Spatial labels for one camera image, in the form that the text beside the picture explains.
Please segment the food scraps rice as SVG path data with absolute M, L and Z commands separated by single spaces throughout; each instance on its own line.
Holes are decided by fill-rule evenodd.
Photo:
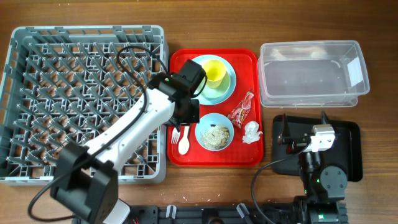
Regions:
M 229 139 L 229 129 L 223 125 L 211 124 L 201 133 L 203 145 L 212 151 L 225 147 Z

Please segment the white plastic fork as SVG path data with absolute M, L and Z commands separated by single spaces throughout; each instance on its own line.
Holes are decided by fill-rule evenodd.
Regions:
M 177 144 L 180 139 L 180 130 L 178 128 L 174 128 L 172 131 L 171 143 Z

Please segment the white plastic spoon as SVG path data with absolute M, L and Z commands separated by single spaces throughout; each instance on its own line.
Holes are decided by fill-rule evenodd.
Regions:
M 190 147 L 190 142 L 188 140 L 189 130 L 190 130 L 190 126 L 184 127 L 183 136 L 182 136 L 180 142 L 178 143 L 178 152 L 181 155 L 185 155 L 188 152 L 189 147 Z

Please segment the white tissue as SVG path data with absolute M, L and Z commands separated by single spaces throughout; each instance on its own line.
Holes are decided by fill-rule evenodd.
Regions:
M 248 122 L 245 127 L 245 135 L 243 136 L 243 143 L 251 144 L 260 140 L 262 131 L 259 130 L 259 124 L 255 121 Z

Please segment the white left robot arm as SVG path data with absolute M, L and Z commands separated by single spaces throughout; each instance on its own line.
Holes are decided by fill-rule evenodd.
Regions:
M 187 60 L 178 73 L 158 73 L 124 115 L 98 137 L 62 149 L 50 195 L 85 223 L 123 223 L 130 208 L 118 198 L 118 175 L 132 153 L 161 125 L 177 128 L 199 121 L 195 95 L 206 77 Z

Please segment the light blue bowl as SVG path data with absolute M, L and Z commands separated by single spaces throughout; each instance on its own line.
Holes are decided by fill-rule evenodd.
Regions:
M 212 150 L 207 149 L 203 145 L 203 143 L 201 141 L 201 133 L 204 130 L 206 130 L 207 128 L 209 128 L 211 124 L 223 125 L 229 129 L 229 139 L 228 139 L 227 145 L 219 150 L 216 150 L 216 151 L 222 151 L 223 149 L 226 149 L 233 141 L 234 127 L 232 125 L 232 122 L 226 116 L 219 114 L 219 113 L 206 114 L 200 118 L 200 122 L 197 123 L 196 128 L 195 128 L 195 137 L 196 137 L 197 141 L 199 142 L 200 146 L 202 146 L 203 148 L 205 148 L 208 151 L 212 151 Z

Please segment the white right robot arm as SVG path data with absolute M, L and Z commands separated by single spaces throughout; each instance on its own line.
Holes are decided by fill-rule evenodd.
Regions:
M 298 157 L 305 195 L 296 196 L 289 209 L 290 223 L 341 223 L 338 202 L 345 198 L 346 173 L 338 166 L 323 163 L 322 152 L 332 148 L 335 130 L 322 112 L 321 123 L 301 138 L 290 134 L 287 116 L 282 116 L 282 131 L 277 143 L 285 145 L 290 157 Z

